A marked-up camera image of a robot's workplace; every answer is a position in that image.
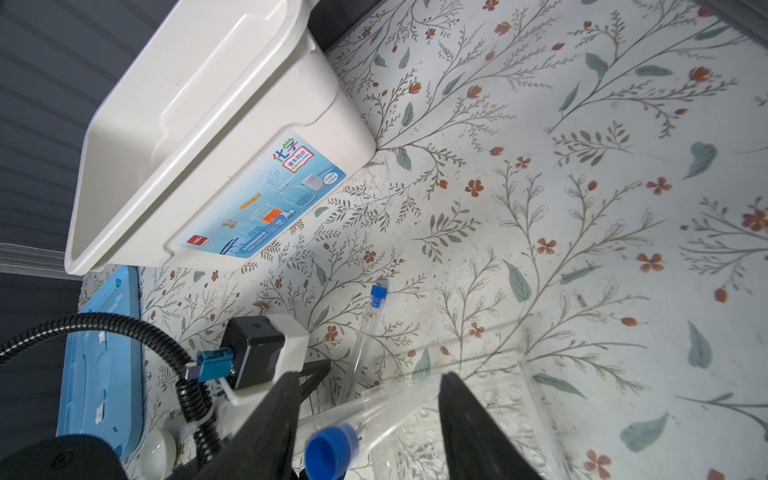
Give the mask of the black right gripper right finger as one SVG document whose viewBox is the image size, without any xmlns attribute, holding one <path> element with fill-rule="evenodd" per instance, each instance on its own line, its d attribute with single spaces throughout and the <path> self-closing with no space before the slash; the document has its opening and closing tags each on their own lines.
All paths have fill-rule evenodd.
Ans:
<svg viewBox="0 0 768 480">
<path fill-rule="evenodd" d="M 540 477 L 454 372 L 441 376 L 438 407 L 451 480 Z"/>
</svg>

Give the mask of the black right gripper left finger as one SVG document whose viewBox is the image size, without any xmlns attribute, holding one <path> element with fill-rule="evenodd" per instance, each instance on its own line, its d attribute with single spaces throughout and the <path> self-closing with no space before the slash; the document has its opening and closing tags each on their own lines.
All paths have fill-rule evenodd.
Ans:
<svg viewBox="0 0 768 480">
<path fill-rule="evenodd" d="M 174 470 L 173 477 L 297 479 L 292 456 L 301 402 L 300 375 L 283 375 L 227 443 L 214 422 L 198 427 L 193 434 L 196 460 Z"/>
</svg>

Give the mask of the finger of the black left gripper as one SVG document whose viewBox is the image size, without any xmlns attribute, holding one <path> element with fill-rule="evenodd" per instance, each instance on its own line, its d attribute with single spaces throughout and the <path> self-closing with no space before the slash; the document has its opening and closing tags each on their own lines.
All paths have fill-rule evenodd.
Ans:
<svg viewBox="0 0 768 480">
<path fill-rule="evenodd" d="M 330 373 L 332 362 L 328 359 L 317 360 L 305 363 L 299 373 L 300 395 L 302 399 L 308 399 L 309 396 L 317 390 L 326 376 Z"/>
</svg>

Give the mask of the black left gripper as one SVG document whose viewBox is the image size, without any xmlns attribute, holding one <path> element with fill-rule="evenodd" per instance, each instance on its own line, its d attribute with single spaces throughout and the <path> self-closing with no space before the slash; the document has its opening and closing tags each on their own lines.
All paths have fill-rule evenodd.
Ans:
<svg viewBox="0 0 768 480">
<path fill-rule="evenodd" d="M 2 479 L 127 479 L 118 456 L 89 435 L 46 439 L 1 461 Z"/>
</svg>

